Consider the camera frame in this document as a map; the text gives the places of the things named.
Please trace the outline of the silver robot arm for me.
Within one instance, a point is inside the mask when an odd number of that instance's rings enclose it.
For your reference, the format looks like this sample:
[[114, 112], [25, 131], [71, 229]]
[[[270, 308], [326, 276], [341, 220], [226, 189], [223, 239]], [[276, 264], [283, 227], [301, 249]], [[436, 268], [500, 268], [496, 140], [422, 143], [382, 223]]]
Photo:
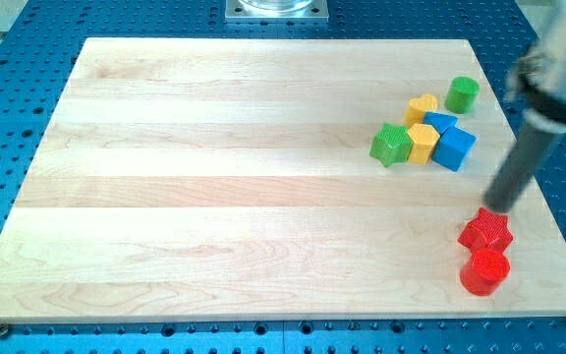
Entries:
[[549, 134], [566, 133], [566, 1], [559, 1], [542, 35], [508, 76], [509, 97], [525, 98], [525, 121]]

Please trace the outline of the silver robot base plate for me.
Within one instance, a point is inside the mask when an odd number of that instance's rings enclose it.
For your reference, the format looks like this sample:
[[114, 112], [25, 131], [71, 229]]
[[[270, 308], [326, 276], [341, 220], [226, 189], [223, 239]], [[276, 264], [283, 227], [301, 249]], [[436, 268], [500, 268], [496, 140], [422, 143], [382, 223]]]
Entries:
[[226, 0], [227, 23], [329, 20], [326, 0]]

